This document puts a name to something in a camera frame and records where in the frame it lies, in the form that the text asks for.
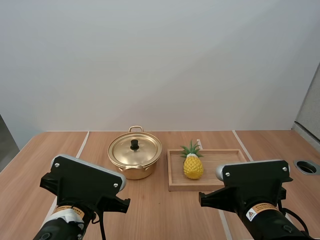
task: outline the pot handle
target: pot handle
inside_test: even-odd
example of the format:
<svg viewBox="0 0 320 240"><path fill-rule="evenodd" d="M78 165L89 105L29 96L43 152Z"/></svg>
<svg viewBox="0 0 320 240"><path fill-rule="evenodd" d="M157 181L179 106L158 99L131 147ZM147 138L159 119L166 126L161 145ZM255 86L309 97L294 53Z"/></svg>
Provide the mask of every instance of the pot handle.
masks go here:
<svg viewBox="0 0 320 240"><path fill-rule="evenodd" d="M141 129L141 132L144 132L144 129L142 128L142 126L132 126L129 128L129 133L132 132L132 129Z"/></svg>
<svg viewBox="0 0 320 240"><path fill-rule="evenodd" d="M141 165L137 165L137 166L125 166L124 168L118 167L118 169L119 169L121 172L125 172L125 171L127 171L127 170L129 170L129 169L140 169L140 170L147 171L148 168L149 168L149 166L146 167L146 168L144 168L144 167L141 166Z"/></svg>

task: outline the wooden tray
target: wooden tray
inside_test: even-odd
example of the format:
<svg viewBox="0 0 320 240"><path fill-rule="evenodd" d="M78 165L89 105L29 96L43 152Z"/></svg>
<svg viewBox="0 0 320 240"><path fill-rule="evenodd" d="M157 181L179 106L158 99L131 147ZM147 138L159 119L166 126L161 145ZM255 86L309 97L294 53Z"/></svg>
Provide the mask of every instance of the wooden tray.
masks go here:
<svg viewBox="0 0 320 240"><path fill-rule="evenodd" d="M216 191L224 187L224 183L217 179L216 168L221 164L246 162L239 149L200 150L203 164L203 175L200 179L189 179L184 173L184 159L181 149L169 149L167 152L169 191Z"/></svg>

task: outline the white wall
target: white wall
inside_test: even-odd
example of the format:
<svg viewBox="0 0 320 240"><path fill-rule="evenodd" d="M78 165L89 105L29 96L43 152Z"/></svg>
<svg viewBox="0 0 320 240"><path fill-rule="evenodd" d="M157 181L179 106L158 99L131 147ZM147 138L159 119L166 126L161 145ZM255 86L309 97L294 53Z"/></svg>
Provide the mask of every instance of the white wall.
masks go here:
<svg viewBox="0 0 320 240"><path fill-rule="evenodd" d="M320 60L318 0L0 3L0 114L42 131L289 129Z"/></svg>

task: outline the toy pineapple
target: toy pineapple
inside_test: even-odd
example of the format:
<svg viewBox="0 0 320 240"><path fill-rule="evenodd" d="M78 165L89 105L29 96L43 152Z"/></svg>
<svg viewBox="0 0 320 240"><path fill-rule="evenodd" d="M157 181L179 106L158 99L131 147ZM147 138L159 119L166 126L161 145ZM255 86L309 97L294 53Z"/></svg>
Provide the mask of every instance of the toy pineapple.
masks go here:
<svg viewBox="0 0 320 240"><path fill-rule="evenodd" d="M197 147L199 147L199 145L197 143L193 145L191 140L190 148L187 148L186 146L181 147L184 149L182 152L182 157L185 158L183 164L184 174L190 179L201 178L204 173L204 167L199 159L199 157L203 157L198 153L200 149Z"/></svg>

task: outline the black lid knob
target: black lid knob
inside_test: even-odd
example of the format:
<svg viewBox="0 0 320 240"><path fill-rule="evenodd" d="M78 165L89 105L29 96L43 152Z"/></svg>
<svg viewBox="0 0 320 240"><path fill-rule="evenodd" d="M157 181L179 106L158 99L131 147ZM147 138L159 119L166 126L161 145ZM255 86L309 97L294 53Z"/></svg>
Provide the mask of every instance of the black lid knob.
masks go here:
<svg viewBox="0 0 320 240"><path fill-rule="evenodd" d="M131 140L130 149L131 150L138 150L139 149L139 145L138 145L138 140L137 139Z"/></svg>

